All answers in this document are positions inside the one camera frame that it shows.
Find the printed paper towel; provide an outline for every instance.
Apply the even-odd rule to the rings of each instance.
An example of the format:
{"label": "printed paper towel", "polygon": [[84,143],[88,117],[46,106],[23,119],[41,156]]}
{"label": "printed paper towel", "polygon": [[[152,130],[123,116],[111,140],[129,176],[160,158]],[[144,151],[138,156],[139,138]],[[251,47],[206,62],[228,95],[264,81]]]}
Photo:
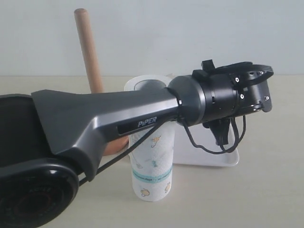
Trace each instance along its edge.
{"label": "printed paper towel", "polygon": [[[125,90],[136,90],[136,85],[142,82],[144,85],[137,88],[157,89],[161,86],[159,82],[166,87],[170,80],[165,76],[139,76],[131,79]],[[171,190],[175,127],[175,122],[165,123],[130,153],[133,190],[142,200],[161,200]],[[129,147],[150,129],[130,135]]]}

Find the beige table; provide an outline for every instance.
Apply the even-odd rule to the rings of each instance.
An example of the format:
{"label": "beige table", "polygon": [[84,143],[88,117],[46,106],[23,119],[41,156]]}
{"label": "beige table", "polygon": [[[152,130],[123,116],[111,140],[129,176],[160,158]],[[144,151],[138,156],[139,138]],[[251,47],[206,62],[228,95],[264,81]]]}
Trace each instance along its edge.
{"label": "beige table", "polygon": [[[104,79],[110,92],[123,90],[130,78]],[[304,227],[304,78],[274,76],[269,84],[273,110],[248,116],[237,166],[174,165],[170,194],[150,203],[135,196],[126,158],[81,187],[70,207],[44,227]],[[0,94],[45,88],[89,93],[86,77],[0,77]]]}

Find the piper logo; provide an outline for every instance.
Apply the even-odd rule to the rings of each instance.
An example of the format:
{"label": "piper logo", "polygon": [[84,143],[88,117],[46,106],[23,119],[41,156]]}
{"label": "piper logo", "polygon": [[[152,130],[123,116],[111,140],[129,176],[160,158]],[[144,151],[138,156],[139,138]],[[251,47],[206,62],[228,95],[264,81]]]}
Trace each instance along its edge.
{"label": "piper logo", "polygon": [[137,128],[139,128],[139,127],[144,127],[144,126],[146,126],[146,125],[153,124],[153,123],[156,122],[156,119],[157,119],[157,117],[152,117],[152,118],[150,118],[150,119],[146,119],[146,120],[144,120],[144,121],[140,121],[140,122],[138,122],[138,124],[137,124]]}

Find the wooden stick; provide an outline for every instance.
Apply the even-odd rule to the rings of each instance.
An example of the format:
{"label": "wooden stick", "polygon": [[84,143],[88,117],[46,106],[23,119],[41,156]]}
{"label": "wooden stick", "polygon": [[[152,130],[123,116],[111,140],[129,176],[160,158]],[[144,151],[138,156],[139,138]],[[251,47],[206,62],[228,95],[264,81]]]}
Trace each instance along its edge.
{"label": "wooden stick", "polygon": [[[86,9],[76,9],[74,16],[91,93],[102,93],[104,90],[89,14]],[[127,143],[128,136],[108,143],[104,155],[115,154],[121,151]]]}

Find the black cable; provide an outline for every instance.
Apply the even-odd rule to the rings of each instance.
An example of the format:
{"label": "black cable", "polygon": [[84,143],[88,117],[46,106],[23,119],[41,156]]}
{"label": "black cable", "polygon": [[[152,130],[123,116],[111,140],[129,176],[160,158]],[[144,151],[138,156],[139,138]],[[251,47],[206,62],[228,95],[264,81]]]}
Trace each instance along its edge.
{"label": "black cable", "polygon": [[222,151],[215,152],[215,151],[208,150],[207,148],[205,148],[205,147],[202,146],[202,145],[197,145],[197,144],[194,142],[194,140],[193,140],[193,137],[192,137],[192,135],[191,135],[191,132],[190,132],[189,128],[187,127],[187,124],[186,124],[185,120],[184,120],[184,119],[180,119],[180,121],[181,121],[181,123],[183,124],[183,126],[184,126],[184,128],[185,128],[185,130],[186,130],[186,133],[187,133],[187,135],[188,135],[188,137],[189,137],[190,142],[192,143],[192,145],[193,145],[194,147],[196,147],[196,148],[201,148],[201,149],[203,149],[204,151],[206,151],[206,152],[208,152],[208,153],[211,153],[211,154],[224,154],[224,153],[231,153],[231,152],[233,152],[233,151],[237,148],[238,144],[239,144],[239,143],[242,141],[242,139],[244,138],[244,135],[245,135],[245,132],[246,132],[246,117],[243,116],[243,132],[242,132],[240,138],[238,137],[238,127],[237,127],[235,118],[232,118],[232,120],[231,120],[231,125],[232,125],[232,129],[233,129],[233,132],[234,132],[234,138],[235,138],[234,144],[233,144],[232,147],[230,147],[230,148],[227,149],[227,150],[224,148],[223,145],[220,145]]}
{"label": "black cable", "polygon": [[[119,154],[117,157],[113,158],[112,160],[110,160],[109,162],[98,168],[96,175],[101,173],[102,171],[104,171],[106,168],[110,167],[114,163],[118,162],[119,160],[127,156],[129,153],[131,153],[136,147],[138,147],[141,143],[143,143],[143,141],[145,141],[153,132],[155,132],[158,128],[160,128],[165,122],[169,121],[170,119],[172,118],[171,117],[164,118],[160,122],[158,122],[150,131],[148,131],[142,138],[140,138],[136,143],[134,143],[131,147],[129,147],[125,152]],[[79,186],[83,185],[87,181],[88,181],[87,177],[84,177],[81,181],[79,181]]]}

